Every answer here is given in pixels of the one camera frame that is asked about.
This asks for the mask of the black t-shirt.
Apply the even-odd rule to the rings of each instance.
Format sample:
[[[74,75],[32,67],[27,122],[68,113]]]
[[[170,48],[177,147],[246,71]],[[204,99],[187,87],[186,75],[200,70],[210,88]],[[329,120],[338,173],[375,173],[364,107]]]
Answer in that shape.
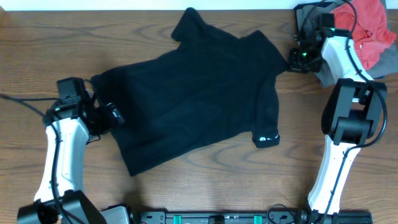
[[[252,132],[256,147],[278,145],[277,76],[288,63],[260,31],[235,37],[188,8],[178,48],[91,78],[99,103],[124,124],[112,130],[130,175],[199,147]]]

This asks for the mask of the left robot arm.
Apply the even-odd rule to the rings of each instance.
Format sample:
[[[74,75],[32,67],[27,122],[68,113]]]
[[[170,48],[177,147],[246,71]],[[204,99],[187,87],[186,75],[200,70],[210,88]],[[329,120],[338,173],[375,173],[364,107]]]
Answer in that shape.
[[[57,82],[59,99],[43,115],[47,157],[40,187],[31,205],[18,210],[18,223],[129,223],[124,205],[98,210],[84,193],[86,145],[124,119],[112,103],[95,106],[81,78]]]

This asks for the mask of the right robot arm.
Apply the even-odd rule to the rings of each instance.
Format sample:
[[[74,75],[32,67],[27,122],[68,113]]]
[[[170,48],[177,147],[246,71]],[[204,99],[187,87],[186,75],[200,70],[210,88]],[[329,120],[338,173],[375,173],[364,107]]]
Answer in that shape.
[[[322,114],[325,150],[308,207],[295,214],[295,223],[372,223],[369,212],[342,212],[341,194],[362,148],[384,134],[377,125],[387,123],[386,85],[375,82],[354,50],[352,31],[335,27],[333,14],[322,13],[301,28],[298,47],[289,52],[291,72],[319,72],[328,65],[335,86]]]

